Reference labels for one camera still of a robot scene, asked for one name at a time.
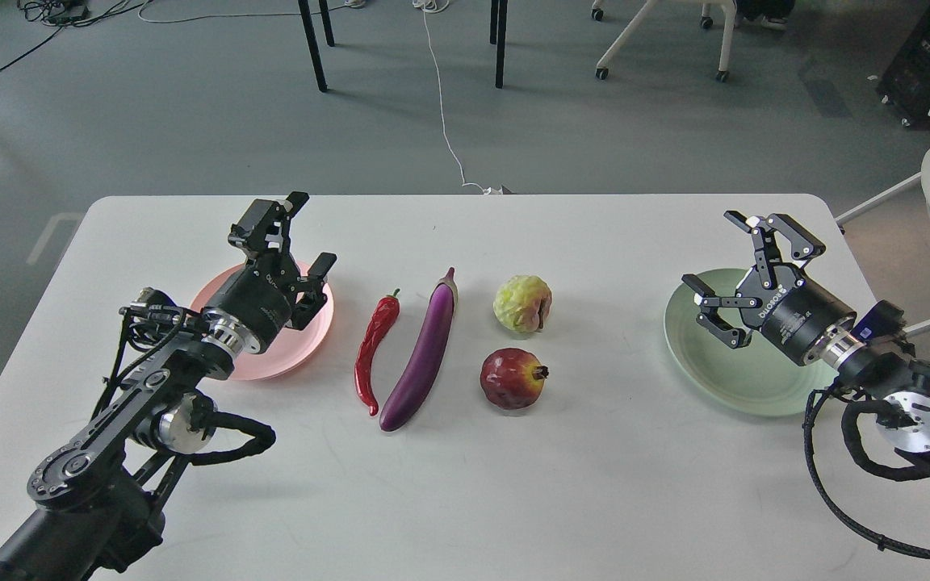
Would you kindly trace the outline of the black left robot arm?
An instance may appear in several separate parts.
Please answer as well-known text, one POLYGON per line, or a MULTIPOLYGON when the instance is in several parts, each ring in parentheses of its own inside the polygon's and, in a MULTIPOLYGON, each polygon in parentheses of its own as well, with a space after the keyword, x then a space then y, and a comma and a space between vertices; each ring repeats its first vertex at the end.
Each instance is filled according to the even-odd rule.
POLYGON ((243 353, 265 353, 285 328, 302 331, 328 302, 336 255, 307 270, 291 253, 306 192, 256 199, 230 228, 245 262, 200 309, 144 288, 119 310, 111 374, 89 423, 28 478, 36 511, 0 548, 0 580, 87 580, 125 571, 162 542, 163 508, 189 466, 265 452, 272 427, 218 411, 199 389, 225 380, 243 353))

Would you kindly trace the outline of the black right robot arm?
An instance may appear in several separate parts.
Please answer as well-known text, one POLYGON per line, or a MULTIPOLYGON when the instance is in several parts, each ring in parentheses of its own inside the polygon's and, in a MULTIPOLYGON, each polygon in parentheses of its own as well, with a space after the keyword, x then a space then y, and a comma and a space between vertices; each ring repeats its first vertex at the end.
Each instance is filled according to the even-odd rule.
POLYGON ((881 301, 859 317, 813 281, 805 267, 826 247, 793 217, 724 216, 752 239, 754 262, 733 295, 684 275, 698 308, 695 320, 729 349, 746 347, 757 333, 797 366, 823 362, 834 369, 831 385, 809 394, 802 425, 817 493, 842 525, 878 550, 930 560, 930 549, 882 536, 843 512, 815 465, 816 418, 836 399, 845 405, 840 427, 857 467, 897 483, 930 479, 930 362, 915 355, 902 310, 881 301))

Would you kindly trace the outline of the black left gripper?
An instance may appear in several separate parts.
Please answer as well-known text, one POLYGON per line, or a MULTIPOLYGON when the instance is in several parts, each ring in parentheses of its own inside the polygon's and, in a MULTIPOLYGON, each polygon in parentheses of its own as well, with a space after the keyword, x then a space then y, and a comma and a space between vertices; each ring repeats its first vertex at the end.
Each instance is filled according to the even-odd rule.
POLYGON ((336 264, 333 253, 320 253, 300 273, 291 253, 291 220, 306 205, 307 192, 286 199, 255 199, 230 225, 228 243, 245 255, 243 267, 225 276, 202 306, 207 333, 234 353, 265 353, 284 328, 304 330, 328 302, 326 277, 336 264), (292 265, 277 274, 253 267, 260 260, 292 265))

